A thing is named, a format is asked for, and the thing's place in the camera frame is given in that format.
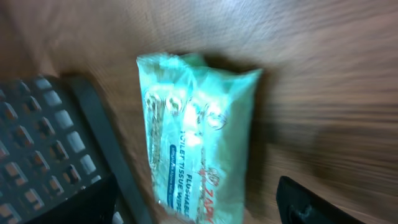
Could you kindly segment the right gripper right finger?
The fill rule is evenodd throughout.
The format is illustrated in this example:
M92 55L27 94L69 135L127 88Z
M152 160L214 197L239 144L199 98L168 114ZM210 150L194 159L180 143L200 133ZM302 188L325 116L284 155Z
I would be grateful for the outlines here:
M364 224L287 176L279 179L276 201L282 224Z

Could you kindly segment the teal white tissue packet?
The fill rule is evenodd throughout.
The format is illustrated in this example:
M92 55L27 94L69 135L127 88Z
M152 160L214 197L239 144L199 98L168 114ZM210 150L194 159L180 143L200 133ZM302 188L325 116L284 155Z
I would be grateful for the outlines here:
M262 74L200 54L137 58L156 201L195 223L242 223L254 92Z

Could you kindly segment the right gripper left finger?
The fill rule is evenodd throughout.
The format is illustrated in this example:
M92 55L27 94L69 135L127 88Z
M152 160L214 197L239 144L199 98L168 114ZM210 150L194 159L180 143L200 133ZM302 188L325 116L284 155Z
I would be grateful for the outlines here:
M111 174L27 224L111 224L118 192Z

